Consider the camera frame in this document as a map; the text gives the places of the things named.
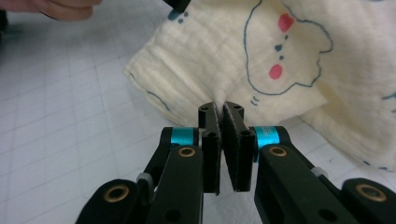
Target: cloth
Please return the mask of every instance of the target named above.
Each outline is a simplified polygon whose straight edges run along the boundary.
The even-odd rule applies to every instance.
[[[167,118],[245,108],[247,125],[295,116],[359,161],[396,170],[396,2],[192,0],[125,68]]]

